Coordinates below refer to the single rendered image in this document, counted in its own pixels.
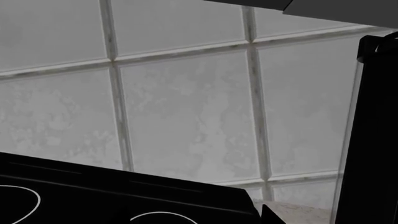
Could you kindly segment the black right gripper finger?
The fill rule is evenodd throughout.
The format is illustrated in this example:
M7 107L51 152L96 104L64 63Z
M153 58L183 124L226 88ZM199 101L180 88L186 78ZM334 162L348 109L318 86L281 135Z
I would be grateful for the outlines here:
M267 205L262 205L261 224L285 224Z

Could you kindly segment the black glass cooktop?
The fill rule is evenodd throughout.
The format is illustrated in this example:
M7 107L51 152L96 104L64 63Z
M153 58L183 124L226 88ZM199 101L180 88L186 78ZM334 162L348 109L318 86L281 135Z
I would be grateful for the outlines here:
M0 224L261 224L245 190L0 152Z

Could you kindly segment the gray range hood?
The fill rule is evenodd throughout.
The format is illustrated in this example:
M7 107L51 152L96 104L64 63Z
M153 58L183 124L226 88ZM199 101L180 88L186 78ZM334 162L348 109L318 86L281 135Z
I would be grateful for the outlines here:
M398 0L204 0L283 14L398 29Z

